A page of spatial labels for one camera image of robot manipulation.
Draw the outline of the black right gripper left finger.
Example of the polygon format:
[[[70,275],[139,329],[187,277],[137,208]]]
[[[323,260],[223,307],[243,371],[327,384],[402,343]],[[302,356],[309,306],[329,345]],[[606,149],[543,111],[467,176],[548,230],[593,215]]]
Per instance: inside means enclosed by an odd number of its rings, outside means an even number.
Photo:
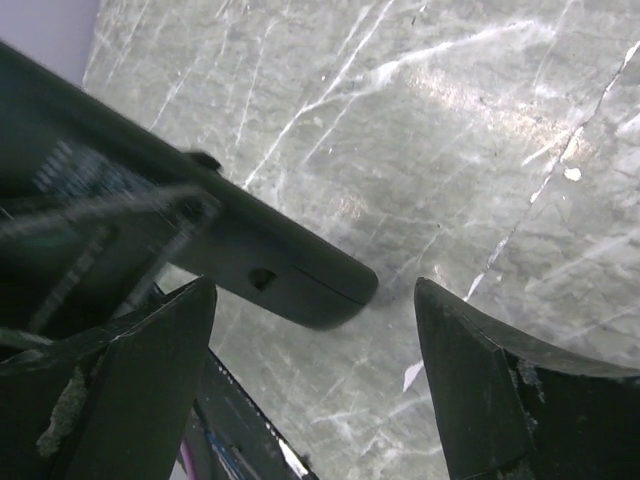
[[[4,479],[167,479],[201,378],[217,294],[162,300],[1,364]]]

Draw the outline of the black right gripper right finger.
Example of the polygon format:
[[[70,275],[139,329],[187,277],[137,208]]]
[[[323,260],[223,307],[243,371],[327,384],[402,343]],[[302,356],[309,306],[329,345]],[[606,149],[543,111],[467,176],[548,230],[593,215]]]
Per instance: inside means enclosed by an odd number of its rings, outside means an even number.
[[[414,304],[453,479],[635,479],[639,372],[553,346],[435,282]]]

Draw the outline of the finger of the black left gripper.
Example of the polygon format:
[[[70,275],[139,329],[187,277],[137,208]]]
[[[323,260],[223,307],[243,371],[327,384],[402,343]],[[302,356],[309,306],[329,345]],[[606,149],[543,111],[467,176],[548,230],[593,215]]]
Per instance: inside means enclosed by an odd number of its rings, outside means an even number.
[[[132,312],[220,213],[189,184],[2,199],[2,349],[40,350]]]

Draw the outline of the black remote control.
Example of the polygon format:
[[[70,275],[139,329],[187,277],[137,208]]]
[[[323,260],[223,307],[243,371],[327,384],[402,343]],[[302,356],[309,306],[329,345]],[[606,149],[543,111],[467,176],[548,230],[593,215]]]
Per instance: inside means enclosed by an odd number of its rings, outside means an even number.
[[[9,46],[1,49],[1,297],[62,339],[138,309],[175,265],[327,330],[374,296],[367,266]]]

